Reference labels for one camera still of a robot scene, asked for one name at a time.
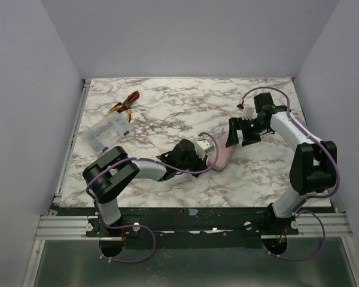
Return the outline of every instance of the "cable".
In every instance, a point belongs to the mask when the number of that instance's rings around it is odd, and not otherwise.
[[[305,130],[304,127],[302,127],[295,119],[292,118],[291,114],[290,114],[290,98],[280,89],[278,88],[273,88],[273,87],[256,87],[256,88],[252,88],[251,90],[249,90],[248,92],[246,92],[243,97],[242,97],[242,102],[244,101],[244,99],[246,98],[246,96],[248,94],[250,94],[252,91],[256,91],[259,89],[263,89],[263,88],[267,88],[269,90],[273,90],[273,91],[277,91],[278,93],[281,93],[287,101],[287,110],[286,110],[286,114],[288,119],[294,124],[294,126],[297,127],[297,129],[299,129],[308,139],[312,140],[315,144],[317,144],[319,146],[319,148],[326,154],[327,158],[330,160],[331,164],[334,167],[335,170],[335,174],[336,174],[336,185],[334,187],[334,190],[328,194],[322,195],[322,196],[309,196],[307,197],[307,199],[326,199],[328,197],[331,197],[333,195],[335,195],[339,189],[339,185],[340,185],[340,173],[339,173],[339,169],[337,167],[337,164],[335,162],[335,160],[333,159],[333,157],[331,156],[331,154],[326,150],[326,148],[321,144],[321,142],[317,139],[315,139],[309,132],[307,132]]]
[[[103,170],[101,173],[99,173],[97,176],[95,176],[95,177],[88,183],[88,185],[86,186],[86,193],[87,193],[93,200],[96,200],[96,199],[97,199],[96,196],[95,196],[94,193],[92,193],[91,190],[90,190],[90,187],[95,183],[95,181],[97,181],[101,176],[103,176],[104,174],[106,174],[107,172],[109,172],[111,169],[114,169],[114,168],[116,168],[117,166],[119,166],[120,164],[123,164],[123,163],[125,163],[125,162],[127,162],[127,161],[132,161],[132,160],[150,161],[150,162],[152,162],[152,163],[156,163],[156,164],[159,164],[159,165],[161,165],[161,166],[165,166],[165,167],[167,167],[167,168],[176,170],[177,172],[189,173],[189,174],[191,174],[191,175],[199,175],[199,174],[201,174],[201,173],[208,172],[209,170],[211,170],[211,169],[215,166],[215,164],[216,164],[216,162],[217,162],[217,160],[218,160],[218,156],[219,156],[219,152],[220,152],[220,151],[219,151],[219,149],[218,149],[217,141],[215,140],[215,138],[214,138],[212,135],[210,135],[209,133],[205,133],[205,132],[202,132],[202,133],[199,134],[199,136],[201,136],[201,135],[207,135],[209,138],[211,138],[211,140],[213,141],[213,143],[214,143],[214,145],[215,145],[215,152],[216,152],[216,153],[215,153],[215,160],[213,161],[213,164],[210,165],[207,169],[204,169],[204,170],[201,170],[201,171],[198,171],[198,172],[189,172],[188,170],[178,169],[178,168],[176,168],[176,167],[174,167],[174,166],[171,166],[170,164],[162,163],[161,161],[156,161],[156,160],[154,160],[154,159],[152,159],[152,158],[128,157],[128,158],[125,158],[124,160],[120,160],[120,161],[118,161],[118,162],[112,164],[111,166],[108,166],[105,170]],[[136,260],[122,260],[122,259],[115,259],[115,258],[106,257],[105,255],[102,254],[102,247],[101,247],[101,245],[100,245],[100,247],[99,247],[99,251],[100,251],[100,253],[101,253],[101,257],[100,257],[100,258],[105,258],[105,259],[107,259],[107,260],[109,260],[109,261],[121,262],[121,263],[139,263],[139,262],[145,261],[145,260],[148,259],[150,256],[152,256],[152,254],[154,253],[154,250],[156,249],[156,237],[154,236],[153,231],[152,231],[149,227],[147,227],[147,226],[145,226],[145,225],[141,225],[141,224],[139,224],[139,225],[137,225],[137,224],[122,225],[122,226],[116,226],[116,227],[115,227],[115,226],[110,226],[110,225],[106,224],[105,221],[103,220],[103,218],[101,217],[101,214],[100,214],[100,212],[99,212],[99,209],[98,209],[98,207],[97,207],[96,202],[95,202],[95,209],[96,209],[96,211],[97,211],[97,213],[98,213],[98,218],[99,218],[101,224],[102,224],[104,227],[106,227],[106,228],[108,228],[108,229],[112,229],[112,230],[122,229],[122,228],[129,228],[129,227],[142,227],[142,228],[146,229],[147,231],[149,231],[149,233],[151,234],[151,236],[152,236],[152,238],[153,238],[153,247],[151,248],[149,254],[146,255],[145,257],[141,258],[141,259],[136,259]]]
[[[312,254],[312,255],[310,255],[308,257],[290,258],[290,257],[284,257],[284,256],[281,256],[281,255],[274,254],[274,253],[270,252],[267,249],[267,247],[265,247],[264,244],[262,244],[263,248],[265,249],[265,251],[267,252],[268,255],[273,256],[273,257],[278,258],[278,259],[286,260],[286,261],[298,262],[298,261],[307,261],[307,260],[313,259],[313,258],[317,257],[318,255],[320,255],[320,253],[322,253],[322,251],[324,249],[324,246],[325,246],[325,243],[326,243],[325,229],[324,229],[322,220],[320,220],[319,217],[315,213],[313,213],[313,212],[311,212],[309,210],[301,210],[295,217],[298,218],[302,213],[310,213],[313,217],[315,217],[319,221],[319,224],[322,227],[323,240],[322,240],[322,244],[319,247],[318,251],[316,251],[314,254]]]

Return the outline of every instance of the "blue sticker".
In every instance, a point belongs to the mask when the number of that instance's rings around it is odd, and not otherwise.
[[[189,215],[195,216],[198,213],[198,209],[189,208]]]

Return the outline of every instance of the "marble table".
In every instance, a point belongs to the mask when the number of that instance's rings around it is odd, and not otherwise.
[[[132,106],[135,131],[122,139],[128,153],[154,157],[171,150],[181,139],[195,140],[200,132],[219,137],[228,131],[230,117],[241,112],[236,105],[249,89],[272,86],[290,97],[291,110],[305,123],[291,78],[109,78],[92,80],[78,137],[68,166],[61,207],[91,207],[85,193],[83,170],[97,156],[80,134],[96,123],[118,101],[137,90],[141,96]],[[248,96],[246,104],[254,105]],[[277,105],[285,104],[281,94],[272,91]],[[119,195],[125,207],[266,207],[285,191],[293,160],[291,148],[279,135],[264,135],[260,143],[237,146],[229,165],[199,178],[179,175],[165,182],[133,180]],[[307,206],[329,206],[329,200],[311,200]]]

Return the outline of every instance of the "transparent organizer box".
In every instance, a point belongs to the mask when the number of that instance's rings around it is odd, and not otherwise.
[[[81,136],[96,154],[102,154],[117,145],[117,141],[131,133],[133,126],[118,112],[104,115],[103,119],[83,131]]]

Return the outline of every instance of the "gray floor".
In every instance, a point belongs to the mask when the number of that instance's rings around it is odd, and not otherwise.
[[[289,240],[285,254],[309,255],[318,239]],[[146,251],[124,251],[138,258]],[[355,286],[339,238],[329,239],[324,252],[306,262],[285,262],[262,249],[158,249],[139,264],[99,259],[96,242],[47,242],[36,286]]]

